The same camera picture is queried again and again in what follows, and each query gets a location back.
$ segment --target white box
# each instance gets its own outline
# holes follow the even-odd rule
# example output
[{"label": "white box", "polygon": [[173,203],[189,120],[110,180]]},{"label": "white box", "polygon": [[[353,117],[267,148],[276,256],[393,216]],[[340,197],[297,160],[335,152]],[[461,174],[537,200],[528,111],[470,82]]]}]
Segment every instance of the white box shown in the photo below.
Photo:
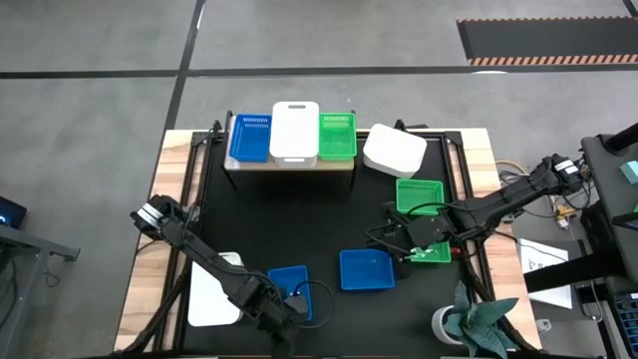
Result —
[{"label": "white box", "polygon": [[418,136],[377,124],[363,147],[363,163],[400,179],[410,179],[421,168],[428,142]]},{"label": "white box", "polygon": [[[236,252],[219,254],[232,265],[243,266]],[[228,301],[221,283],[197,263],[192,264],[190,296],[188,300],[188,323],[195,327],[228,325],[241,319],[243,313]]]},{"label": "white box", "polygon": [[319,154],[319,105],[278,102],[272,107],[270,154],[282,168],[312,168]]}]

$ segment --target green tray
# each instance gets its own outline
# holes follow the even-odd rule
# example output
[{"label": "green tray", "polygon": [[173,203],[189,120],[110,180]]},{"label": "green tray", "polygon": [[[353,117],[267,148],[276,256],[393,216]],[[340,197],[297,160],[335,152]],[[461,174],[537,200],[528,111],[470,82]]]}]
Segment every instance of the green tray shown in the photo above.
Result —
[{"label": "green tray", "polygon": [[323,161],[349,161],[356,155],[355,114],[320,114],[319,158]]},{"label": "green tray", "polygon": [[[444,202],[443,183],[438,180],[397,179],[397,210],[407,213],[419,204]],[[438,215],[440,205],[421,207],[412,212],[418,215]]]},{"label": "green tray", "polygon": [[448,241],[430,244],[428,249],[413,248],[412,255],[408,258],[413,262],[425,263],[450,263],[452,254],[450,253],[450,243]]}]

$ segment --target white basket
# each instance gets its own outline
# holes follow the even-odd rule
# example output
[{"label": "white basket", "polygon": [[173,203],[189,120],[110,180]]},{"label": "white basket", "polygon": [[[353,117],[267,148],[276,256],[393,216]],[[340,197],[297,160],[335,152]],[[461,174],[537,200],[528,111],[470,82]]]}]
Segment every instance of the white basket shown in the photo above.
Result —
[{"label": "white basket", "polygon": [[410,179],[421,168],[427,147],[423,138],[377,124],[363,147],[363,163],[382,173]]},{"label": "white basket", "polygon": [[278,102],[272,107],[270,154],[282,168],[312,168],[319,154],[319,105]]}]

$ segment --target blue tray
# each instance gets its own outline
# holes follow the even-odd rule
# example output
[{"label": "blue tray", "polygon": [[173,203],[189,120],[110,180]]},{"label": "blue tray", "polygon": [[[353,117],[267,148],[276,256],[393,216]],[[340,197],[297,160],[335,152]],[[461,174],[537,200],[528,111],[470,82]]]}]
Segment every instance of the blue tray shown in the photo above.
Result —
[{"label": "blue tray", "polygon": [[[305,265],[296,265],[268,270],[268,277],[277,284],[279,288],[284,288],[286,293],[284,299],[293,295],[295,287],[299,283],[308,280],[308,268]],[[299,287],[299,292],[305,295],[308,305],[308,316],[306,320],[312,320],[312,302],[310,301],[310,285],[308,283]]]},{"label": "blue tray", "polygon": [[341,289],[389,289],[395,287],[390,254],[376,249],[342,250],[339,253]]},{"label": "blue tray", "polygon": [[237,115],[230,156],[240,162],[268,162],[271,124],[270,115]]}]

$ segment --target floor mat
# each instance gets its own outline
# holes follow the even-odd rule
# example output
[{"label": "floor mat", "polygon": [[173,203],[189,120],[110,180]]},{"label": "floor mat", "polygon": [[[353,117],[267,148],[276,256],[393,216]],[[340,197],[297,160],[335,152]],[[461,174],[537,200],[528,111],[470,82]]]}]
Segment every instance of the floor mat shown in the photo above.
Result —
[{"label": "floor mat", "polygon": [[462,19],[471,65],[583,65],[638,62],[638,20],[631,17]]}]

